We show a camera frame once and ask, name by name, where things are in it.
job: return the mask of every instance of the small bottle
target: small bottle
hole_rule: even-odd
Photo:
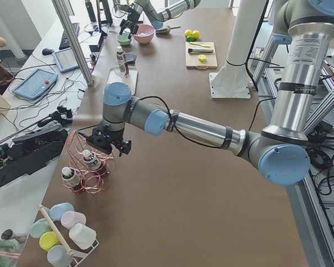
[[[106,165],[97,157],[97,155],[88,149],[83,151],[83,161],[88,166],[88,169],[98,173],[100,176],[109,174]]]
[[[117,47],[116,58],[117,58],[117,60],[122,60],[122,61],[125,62],[125,68],[126,68],[125,75],[128,75],[128,74],[129,74],[129,66],[127,65],[127,62],[126,62],[126,55],[125,55],[124,50],[122,50],[122,47],[121,47],[121,46],[118,46],[118,47]]]
[[[63,167],[62,168],[62,181],[65,186],[70,188],[74,193],[84,191],[84,180],[73,168]]]

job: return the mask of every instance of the tablet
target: tablet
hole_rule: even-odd
[[[61,73],[66,73],[68,71],[79,68],[71,47],[57,52],[53,52],[52,55]]]
[[[58,74],[38,68],[16,86],[12,92],[15,95],[34,100],[50,90],[56,84],[57,79]]]

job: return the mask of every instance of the yellow cup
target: yellow cup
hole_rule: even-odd
[[[51,247],[55,245],[61,245],[55,232],[46,232],[40,237],[40,247],[45,251],[49,251]]]

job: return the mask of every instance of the wooden cutting board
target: wooden cutting board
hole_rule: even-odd
[[[189,42],[185,43],[185,65],[187,68],[200,68],[200,69],[206,69],[206,68],[217,68],[217,55],[215,54],[215,47],[214,42],[198,42],[202,43],[204,45],[210,45],[210,47],[202,47],[197,46],[195,44],[190,44]],[[198,60],[198,56],[202,53],[188,53],[188,48],[198,48],[198,49],[213,49],[213,53],[205,53],[207,57],[207,61],[200,62]]]

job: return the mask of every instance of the computer mouse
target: computer mouse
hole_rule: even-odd
[[[49,49],[49,48],[44,48],[44,49],[42,50],[42,54],[43,54],[44,56],[48,56],[48,55],[52,54],[53,52],[54,52],[54,50],[53,50],[53,49]]]

